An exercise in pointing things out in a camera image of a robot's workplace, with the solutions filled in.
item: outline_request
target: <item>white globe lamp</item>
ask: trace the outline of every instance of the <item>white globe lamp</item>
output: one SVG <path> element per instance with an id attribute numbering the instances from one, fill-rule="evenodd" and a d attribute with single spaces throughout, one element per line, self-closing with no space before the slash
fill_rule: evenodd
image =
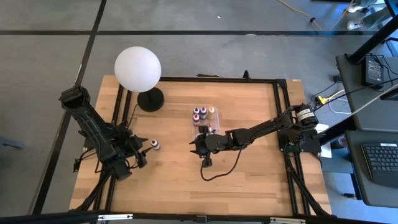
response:
<path id="1" fill-rule="evenodd" d="M 153 112 L 163 106 L 163 93 L 155 87 L 162 68 L 149 49 L 130 47 L 123 50 L 114 64 L 114 73 L 125 89 L 139 93 L 137 103 L 142 110 Z"/>

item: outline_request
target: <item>gray floor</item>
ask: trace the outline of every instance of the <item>gray floor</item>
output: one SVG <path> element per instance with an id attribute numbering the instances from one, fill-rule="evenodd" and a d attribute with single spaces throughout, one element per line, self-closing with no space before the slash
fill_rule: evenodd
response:
<path id="1" fill-rule="evenodd" d="M 346 4 L 289 1 L 317 17 L 324 27 L 339 18 Z M 0 2 L 0 29 L 90 30 L 100 1 Z M 344 30 L 348 14 L 335 30 Z M 314 30 L 308 19 L 277 1 L 108 1 L 101 30 Z M 83 79 L 95 103 L 103 75 L 113 74 L 116 56 L 123 49 L 140 45 L 160 59 L 163 76 L 193 77 L 197 73 L 241 77 L 249 70 L 255 78 L 296 78 L 303 81 L 307 99 L 332 84 L 337 75 L 335 55 L 354 52 L 369 37 L 282 36 L 97 36 Z M 57 100 L 73 85 L 87 36 L 0 35 L 0 136 L 25 143 L 21 151 L 0 150 L 0 216 L 24 215 L 47 159 L 63 111 Z M 390 56 L 386 46 L 376 53 Z M 323 95 L 342 89 L 335 85 Z M 346 105 L 333 105 L 339 110 Z M 322 123 L 333 124 L 346 115 L 327 107 L 319 110 Z M 44 212 L 68 209 L 76 174 L 72 164 L 81 152 L 83 138 L 71 121 L 55 171 Z M 397 210 L 368 207 L 341 197 L 352 192 L 349 176 L 325 174 L 333 213 L 342 218 L 396 222 Z"/>

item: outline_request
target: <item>clear plastic tray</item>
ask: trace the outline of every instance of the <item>clear plastic tray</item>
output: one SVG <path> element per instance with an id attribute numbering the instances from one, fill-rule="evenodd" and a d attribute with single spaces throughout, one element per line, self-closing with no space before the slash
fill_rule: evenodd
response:
<path id="1" fill-rule="evenodd" d="M 199 108 L 200 109 L 202 107 L 206 108 L 207 109 L 207 113 L 208 113 L 208 110 L 209 110 L 210 106 L 195 106 L 195 107 L 193 107 L 191 109 L 191 115 L 193 116 L 193 109 L 195 109 L 195 108 Z M 214 118 L 213 119 L 208 119 L 206 117 L 206 119 L 201 119 L 199 125 L 208 125 L 208 126 L 210 125 L 210 127 L 212 129 L 216 130 L 215 134 L 220 134 L 220 122 L 219 122 L 219 119 L 218 119 L 218 109 L 215 106 L 212 106 L 212 107 L 214 107 Z M 199 125 L 195 126 L 193 124 L 192 117 L 191 117 L 191 120 L 192 120 L 192 139 L 194 140 L 197 137 L 197 135 L 199 134 L 199 128 L 198 128 Z"/>

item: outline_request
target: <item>small bottle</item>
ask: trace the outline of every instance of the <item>small bottle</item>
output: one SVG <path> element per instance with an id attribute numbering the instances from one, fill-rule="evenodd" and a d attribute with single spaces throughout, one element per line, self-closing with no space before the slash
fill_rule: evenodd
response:
<path id="1" fill-rule="evenodd" d="M 198 126 L 200 124 L 199 115 L 193 115 L 193 125 Z"/>
<path id="2" fill-rule="evenodd" d="M 158 141 L 156 141 L 156 139 L 153 139 L 153 140 L 150 142 L 150 144 L 151 144 L 151 146 L 152 146 L 155 150 L 159 150 L 159 149 L 160 149 L 160 144 L 159 144 Z"/>
<path id="3" fill-rule="evenodd" d="M 207 119 L 214 119 L 214 115 L 215 115 L 215 109 L 214 107 L 209 107 L 209 112 L 207 114 Z"/>
<path id="4" fill-rule="evenodd" d="M 199 108 L 195 108 L 195 109 L 193 109 L 193 114 L 199 114 Z"/>
<path id="5" fill-rule="evenodd" d="M 207 117 L 207 109 L 205 107 L 202 107 L 200 109 L 199 115 L 200 115 L 200 119 L 206 119 L 206 117 Z"/>

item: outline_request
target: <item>black desk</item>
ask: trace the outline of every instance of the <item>black desk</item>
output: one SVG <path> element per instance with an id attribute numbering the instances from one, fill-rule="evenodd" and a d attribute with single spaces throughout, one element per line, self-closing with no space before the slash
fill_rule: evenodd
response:
<path id="1" fill-rule="evenodd" d="M 398 208 L 398 189 L 372 182 L 361 150 L 363 143 L 398 142 L 398 134 L 370 131 L 346 131 L 345 134 L 363 202 L 371 206 Z"/>
<path id="2" fill-rule="evenodd" d="M 391 70 L 398 73 L 398 58 L 386 57 L 388 64 L 391 66 Z M 340 71 L 340 75 L 343 80 L 344 88 L 346 92 L 357 90 L 362 88 L 362 66 L 350 64 L 344 55 L 336 56 L 337 68 Z M 398 76 L 391 73 L 391 78 L 397 78 Z M 389 80 L 387 69 L 384 69 L 384 79 Z M 384 84 L 381 91 L 391 87 L 390 83 Z M 347 96 L 349 107 L 354 112 L 377 95 L 372 89 L 365 89 L 349 94 Z M 350 116 L 344 121 L 332 126 L 330 129 L 325 131 L 325 136 L 321 137 L 320 142 L 324 144 L 331 141 L 332 139 L 341 136 L 346 130 L 359 130 L 359 131 L 380 131 L 398 133 L 398 119 L 396 119 L 398 113 L 398 102 L 380 100 L 372 102 L 370 105 L 365 107 L 359 113 Z"/>

